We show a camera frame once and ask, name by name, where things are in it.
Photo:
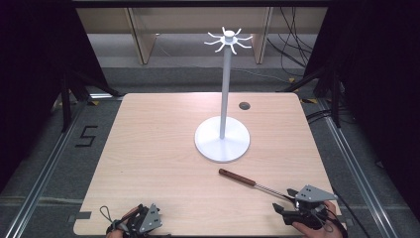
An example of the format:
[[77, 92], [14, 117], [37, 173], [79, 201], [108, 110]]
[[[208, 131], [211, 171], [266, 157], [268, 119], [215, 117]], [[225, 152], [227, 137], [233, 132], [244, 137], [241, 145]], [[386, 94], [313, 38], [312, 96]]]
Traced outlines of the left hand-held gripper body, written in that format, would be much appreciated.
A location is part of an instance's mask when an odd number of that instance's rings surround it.
[[129, 216], [126, 226], [130, 236], [147, 236], [150, 232], [162, 226], [156, 207], [153, 203], [150, 207], [145, 206], [143, 215], [136, 216], [134, 212]]

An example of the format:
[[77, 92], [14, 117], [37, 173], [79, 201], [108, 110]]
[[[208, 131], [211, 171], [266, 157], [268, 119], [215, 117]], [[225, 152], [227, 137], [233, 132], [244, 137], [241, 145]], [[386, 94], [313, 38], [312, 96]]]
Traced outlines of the white hook stand rack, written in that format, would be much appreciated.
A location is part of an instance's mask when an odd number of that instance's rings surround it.
[[238, 119], [228, 116], [228, 101], [231, 79], [232, 55], [237, 52], [235, 46], [249, 49], [242, 41], [251, 37], [239, 38], [241, 29], [237, 31], [222, 28], [220, 36], [208, 33], [214, 42], [205, 42], [205, 45], [219, 44], [216, 53], [223, 52], [222, 96], [221, 112], [219, 116], [204, 120], [196, 129], [194, 135], [195, 147], [206, 159], [215, 163], [231, 163], [243, 156], [251, 144], [251, 135], [248, 128]]

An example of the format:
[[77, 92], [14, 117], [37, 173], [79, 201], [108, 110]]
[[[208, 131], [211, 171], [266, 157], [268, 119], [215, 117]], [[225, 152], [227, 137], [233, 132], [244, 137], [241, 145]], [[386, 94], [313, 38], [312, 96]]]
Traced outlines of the person's left hand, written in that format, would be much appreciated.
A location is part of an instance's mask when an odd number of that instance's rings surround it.
[[[131, 215], [136, 210], [137, 210], [136, 207], [132, 208], [123, 217]], [[126, 232], [123, 231], [123, 228], [115, 228], [115, 229], [111, 229], [109, 232], [106, 233], [106, 238], [124, 238], [124, 234], [126, 234]]]

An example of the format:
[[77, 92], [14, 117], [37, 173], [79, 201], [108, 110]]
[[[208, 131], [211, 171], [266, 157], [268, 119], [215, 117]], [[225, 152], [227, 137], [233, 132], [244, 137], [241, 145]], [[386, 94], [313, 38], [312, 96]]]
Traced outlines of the aluminium floor rail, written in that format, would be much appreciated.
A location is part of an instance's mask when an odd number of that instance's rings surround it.
[[380, 234], [383, 238], [400, 238], [397, 230], [391, 224], [387, 212], [368, 182], [368, 178], [342, 130], [336, 126], [336, 122], [331, 117], [328, 117], [326, 121]]
[[110, 128], [119, 98], [70, 101], [70, 125], [62, 128], [56, 102], [27, 157], [0, 192], [0, 238], [82, 238], [73, 227]]

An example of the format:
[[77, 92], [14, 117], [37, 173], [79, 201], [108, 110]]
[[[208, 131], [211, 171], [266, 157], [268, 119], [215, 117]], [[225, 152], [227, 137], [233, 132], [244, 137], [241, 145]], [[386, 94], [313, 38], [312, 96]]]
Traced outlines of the person's right hand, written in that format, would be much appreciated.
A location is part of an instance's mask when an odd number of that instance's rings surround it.
[[292, 226], [302, 233], [301, 238], [344, 238], [342, 231], [334, 223], [336, 219], [336, 206], [328, 200], [324, 204], [328, 210], [328, 219], [322, 228], [315, 230], [299, 222], [292, 223]]

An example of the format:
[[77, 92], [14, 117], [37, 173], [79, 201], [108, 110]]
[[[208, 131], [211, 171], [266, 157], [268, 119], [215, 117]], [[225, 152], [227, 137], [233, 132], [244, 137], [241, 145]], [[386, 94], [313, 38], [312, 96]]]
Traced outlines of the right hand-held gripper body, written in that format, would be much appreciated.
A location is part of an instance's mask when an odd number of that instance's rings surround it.
[[338, 196], [310, 184], [306, 184], [295, 198], [292, 211], [284, 210], [282, 217], [286, 225], [299, 222], [312, 229], [323, 227], [328, 217], [326, 200], [336, 200]]

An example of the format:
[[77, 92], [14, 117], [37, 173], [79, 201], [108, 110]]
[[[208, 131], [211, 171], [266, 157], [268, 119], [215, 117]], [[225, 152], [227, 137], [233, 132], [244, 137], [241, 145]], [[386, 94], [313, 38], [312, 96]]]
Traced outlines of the beige wooden furniture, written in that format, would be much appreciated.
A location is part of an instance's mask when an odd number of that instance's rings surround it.
[[250, 34], [255, 61], [263, 62], [267, 36], [317, 34], [325, 7], [192, 7], [192, 8], [78, 8], [88, 34], [130, 34], [141, 64], [152, 53], [157, 34], [220, 34], [240, 30]]

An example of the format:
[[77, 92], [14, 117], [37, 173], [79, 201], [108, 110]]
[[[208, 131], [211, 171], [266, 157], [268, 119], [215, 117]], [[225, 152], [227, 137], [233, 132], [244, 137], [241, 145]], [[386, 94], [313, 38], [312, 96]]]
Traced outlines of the brown wooden handle metal utensil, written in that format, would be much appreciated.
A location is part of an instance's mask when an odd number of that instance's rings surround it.
[[274, 194], [276, 196], [282, 197], [282, 198], [284, 198], [286, 200], [289, 200], [290, 202], [294, 202], [294, 200], [295, 200], [295, 198], [290, 197], [289, 195], [285, 195], [285, 194], [283, 194], [283, 193], [281, 193], [279, 191], [276, 191], [274, 189], [271, 189], [271, 188], [268, 188], [268, 187], [263, 186], [261, 184], [258, 184], [256, 181], [254, 181], [252, 179], [242, 177], [240, 175], [237, 175], [235, 173], [229, 172], [227, 170], [219, 169], [218, 173], [221, 176], [227, 177], [229, 179], [233, 179], [235, 181], [241, 182], [241, 183], [246, 184], [246, 185], [251, 186], [251, 187], [256, 187], [256, 188], [262, 189], [262, 190], [264, 190], [264, 191], [266, 191], [268, 193], [271, 193], [271, 194]]

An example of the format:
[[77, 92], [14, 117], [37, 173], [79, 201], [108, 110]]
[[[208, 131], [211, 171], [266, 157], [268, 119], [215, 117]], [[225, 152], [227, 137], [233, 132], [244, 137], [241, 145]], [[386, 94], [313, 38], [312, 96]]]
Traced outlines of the black metal stand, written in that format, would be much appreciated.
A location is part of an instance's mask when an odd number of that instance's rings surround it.
[[86, 102], [90, 98], [87, 86], [96, 87], [110, 94], [112, 97], [124, 96], [124, 93], [111, 88], [105, 79], [99, 80], [94, 77], [90, 77], [80, 71], [68, 69], [60, 79], [63, 132], [65, 132], [70, 127], [72, 121], [72, 114], [70, 109], [70, 93], [73, 93], [77, 101]]
[[340, 101], [340, 80], [339, 74], [335, 69], [330, 66], [321, 66], [319, 69], [304, 75], [300, 80], [295, 83], [291, 83], [285, 89], [281, 89], [281, 92], [293, 92], [300, 87], [306, 85], [312, 80], [317, 79], [318, 82], [313, 90], [316, 97], [323, 97], [328, 92], [331, 93], [331, 117], [334, 124], [340, 128], [340, 117], [339, 117], [339, 101]]

